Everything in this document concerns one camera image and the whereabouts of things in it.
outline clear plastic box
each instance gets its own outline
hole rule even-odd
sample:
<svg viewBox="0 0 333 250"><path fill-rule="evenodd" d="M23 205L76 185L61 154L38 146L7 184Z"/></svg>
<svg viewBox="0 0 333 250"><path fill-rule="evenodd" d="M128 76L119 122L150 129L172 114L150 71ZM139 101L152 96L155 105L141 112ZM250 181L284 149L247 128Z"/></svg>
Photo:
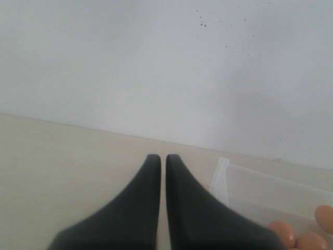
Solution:
<svg viewBox="0 0 333 250"><path fill-rule="evenodd" d="M333 249L333 236L316 224L319 205L333 206L333 193L233 165L220 158L210 192L239 214L267 226L274 220L290 223L300 235L317 232Z"/></svg>

